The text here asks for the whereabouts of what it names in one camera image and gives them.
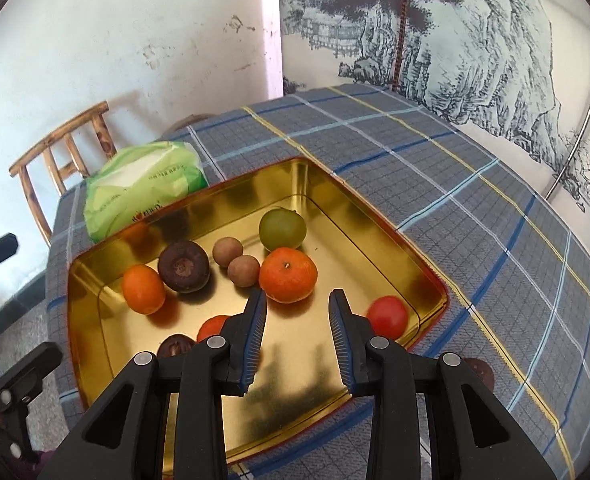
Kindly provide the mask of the landscape painting folding screen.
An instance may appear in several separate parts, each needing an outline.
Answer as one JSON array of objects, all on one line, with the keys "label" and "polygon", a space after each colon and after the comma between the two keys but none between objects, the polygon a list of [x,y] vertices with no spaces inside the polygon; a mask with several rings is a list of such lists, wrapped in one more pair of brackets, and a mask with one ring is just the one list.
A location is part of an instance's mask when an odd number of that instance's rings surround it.
[{"label": "landscape painting folding screen", "polygon": [[586,0],[280,0],[284,89],[395,89],[590,223]]}]

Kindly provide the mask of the wooden chair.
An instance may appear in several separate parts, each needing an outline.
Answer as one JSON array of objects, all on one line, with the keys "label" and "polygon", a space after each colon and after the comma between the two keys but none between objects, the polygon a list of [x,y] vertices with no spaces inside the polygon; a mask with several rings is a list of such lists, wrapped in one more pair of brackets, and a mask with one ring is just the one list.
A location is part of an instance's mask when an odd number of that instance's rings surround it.
[{"label": "wooden chair", "polygon": [[86,179],[91,174],[74,140],[76,131],[83,126],[90,126],[104,156],[111,159],[116,155],[117,148],[105,120],[108,112],[107,101],[101,101],[87,108],[33,144],[12,163],[8,170],[12,178],[18,177],[30,214],[48,246],[51,246],[52,228],[39,202],[36,188],[30,177],[29,166],[38,158],[42,158],[58,196],[62,197],[67,191],[66,181],[72,176],[78,174],[82,179]]}]

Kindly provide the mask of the green round fruit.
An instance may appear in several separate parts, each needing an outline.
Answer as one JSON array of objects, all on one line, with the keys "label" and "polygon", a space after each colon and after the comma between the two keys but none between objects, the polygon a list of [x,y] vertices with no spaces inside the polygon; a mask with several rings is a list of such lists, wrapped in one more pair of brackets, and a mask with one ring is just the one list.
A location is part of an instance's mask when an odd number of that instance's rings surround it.
[{"label": "green round fruit", "polygon": [[269,252],[282,247],[297,249],[306,235],[306,222],[294,210],[272,209],[262,216],[259,223],[260,242]]}]

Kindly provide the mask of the green tissue pack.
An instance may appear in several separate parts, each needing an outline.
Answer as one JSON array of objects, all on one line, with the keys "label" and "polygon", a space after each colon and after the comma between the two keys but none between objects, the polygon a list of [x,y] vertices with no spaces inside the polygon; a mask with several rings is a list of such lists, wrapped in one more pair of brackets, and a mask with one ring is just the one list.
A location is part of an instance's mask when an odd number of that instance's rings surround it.
[{"label": "green tissue pack", "polygon": [[92,242],[100,242],[206,186],[203,164],[191,144],[129,146],[86,181],[86,230]]}]

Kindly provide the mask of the brown longan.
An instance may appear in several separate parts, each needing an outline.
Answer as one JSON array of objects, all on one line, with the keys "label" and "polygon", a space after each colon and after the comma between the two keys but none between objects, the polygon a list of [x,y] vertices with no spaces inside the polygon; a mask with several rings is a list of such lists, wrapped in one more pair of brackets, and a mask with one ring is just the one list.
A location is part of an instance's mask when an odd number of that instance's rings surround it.
[{"label": "brown longan", "polygon": [[241,255],[233,259],[228,265],[228,278],[240,288],[254,286],[258,281],[260,272],[259,261],[251,255]]},{"label": "brown longan", "polygon": [[212,258],[218,266],[227,268],[230,263],[244,254],[243,244],[235,237],[221,237],[214,243]]}]

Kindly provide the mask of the small red tomato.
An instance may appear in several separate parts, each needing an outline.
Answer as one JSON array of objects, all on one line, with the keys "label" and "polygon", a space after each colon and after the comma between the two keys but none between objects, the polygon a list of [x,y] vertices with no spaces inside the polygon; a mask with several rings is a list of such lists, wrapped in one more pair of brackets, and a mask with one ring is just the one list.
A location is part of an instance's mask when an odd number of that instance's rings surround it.
[{"label": "small red tomato", "polygon": [[408,327],[409,308],[399,297],[383,296],[368,307],[366,318],[377,336],[397,340]]}]

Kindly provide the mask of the round wooden stool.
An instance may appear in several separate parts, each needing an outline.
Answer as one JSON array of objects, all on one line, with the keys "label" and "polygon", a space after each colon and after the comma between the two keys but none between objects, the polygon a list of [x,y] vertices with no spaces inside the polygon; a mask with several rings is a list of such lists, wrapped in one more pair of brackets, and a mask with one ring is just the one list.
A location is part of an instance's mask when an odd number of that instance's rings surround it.
[{"label": "round wooden stool", "polygon": [[181,130],[181,129],[186,128],[188,126],[198,124],[199,122],[203,122],[204,120],[209,119],[209,118],[213,118],[213,117],[214,117],[214,114],[210,114],[210,113],[191,114],[190,116],[179,120],[174,125],[169,127],[166,130],[166,134],[176,132],[178,130]]}]

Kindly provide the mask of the dark mangosteen in tin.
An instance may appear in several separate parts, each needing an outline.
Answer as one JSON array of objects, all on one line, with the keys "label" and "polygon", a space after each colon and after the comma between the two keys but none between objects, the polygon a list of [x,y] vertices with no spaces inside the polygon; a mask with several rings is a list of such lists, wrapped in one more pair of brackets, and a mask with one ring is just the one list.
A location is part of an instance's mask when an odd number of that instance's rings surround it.
[{"label": "dark mangosteen in tin", "polygon": [[197,292],[209,281],[209,258],[199,244],[191,240],[181,240],[169,245],[160,254],[158,274],[175,292]]}]

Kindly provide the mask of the orange mandarin near green fruit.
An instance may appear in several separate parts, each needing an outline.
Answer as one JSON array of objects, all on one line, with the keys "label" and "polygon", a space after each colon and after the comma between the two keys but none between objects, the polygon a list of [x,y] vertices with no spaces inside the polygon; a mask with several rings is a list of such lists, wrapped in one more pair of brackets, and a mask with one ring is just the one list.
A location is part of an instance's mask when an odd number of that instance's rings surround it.
[{"label": "orange mandarin near green fruit", "polygon": [[312,294],[318,276],[318,268],[308,255],[298,249],[280,247],[261,263],[259,286],[273,301],[294,304]]}]

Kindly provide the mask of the orange mandarin left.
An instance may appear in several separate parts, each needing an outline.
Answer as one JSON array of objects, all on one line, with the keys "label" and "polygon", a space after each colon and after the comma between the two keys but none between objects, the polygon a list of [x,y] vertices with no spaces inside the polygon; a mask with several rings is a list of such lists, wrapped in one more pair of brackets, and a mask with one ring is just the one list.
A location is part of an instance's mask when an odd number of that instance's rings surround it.
[{"label": "orange mandarin left", "polygon": [[164,305],[166,288],[158,273],[144,264],[129,268],[121,283],[128,307],[142,315],[152,315]]}]

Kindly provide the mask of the blue plaid tablecloth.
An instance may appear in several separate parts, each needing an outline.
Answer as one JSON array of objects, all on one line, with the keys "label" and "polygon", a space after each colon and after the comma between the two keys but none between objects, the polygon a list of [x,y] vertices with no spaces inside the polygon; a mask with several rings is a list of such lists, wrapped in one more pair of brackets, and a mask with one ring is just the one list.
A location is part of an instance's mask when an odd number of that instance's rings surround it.
[{"label": "blue plaid tablecloth", "polygon": [[486,361],[561,479],[590,474],[590,255],[500,159],[400,96],[310,90],[176,127],[210,183],[309,154],[406,234],[451,304],[416,346]]}]

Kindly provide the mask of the dark mangosteen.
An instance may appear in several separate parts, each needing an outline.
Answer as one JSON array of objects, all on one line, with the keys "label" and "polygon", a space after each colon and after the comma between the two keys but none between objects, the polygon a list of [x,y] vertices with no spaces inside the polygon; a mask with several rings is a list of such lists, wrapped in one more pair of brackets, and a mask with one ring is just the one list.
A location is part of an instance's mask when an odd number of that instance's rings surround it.
[{"label": "dark mangosteen", "polygon": [[496,380],[494,379],[492,367],[486,361],[477,358],[464,358],[463,361],[489,390],[494,390]]},{"label": "dark mangosteen", "polygon": [[173,356],[182,356],[188,353],[196,345],[196,342],[184,334],[174,334],[167,337],[158,347],[156,356],[158,359],[172,358]]},{"label": "dark mangosteen", "polygon": [[160,254],[158,274],[175,292],[197,292],[209,281],[209,258],[199,244],[191,240],[181,240],[169,245]]}]

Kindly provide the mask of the orange mandarin front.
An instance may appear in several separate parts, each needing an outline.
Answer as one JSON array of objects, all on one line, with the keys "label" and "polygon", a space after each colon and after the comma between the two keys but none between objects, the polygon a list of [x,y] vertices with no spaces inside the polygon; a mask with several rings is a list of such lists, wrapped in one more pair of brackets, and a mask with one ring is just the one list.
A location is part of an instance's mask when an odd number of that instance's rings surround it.
[{"label": "orange mandarin front", "polygon": [[226,322],[226,320],[228,318],[229,318],[229,315],[224,315],[224,314],[220,314],[220,315],[213,316],[212,318],[208,318],[208,320],[203,322],[203,325],[199,327],[199,330],[198,330],[198,333],[196,336],[196,341],[201,342],[203,340],[208,339],[211,336],[219,335],[224,323]]}]

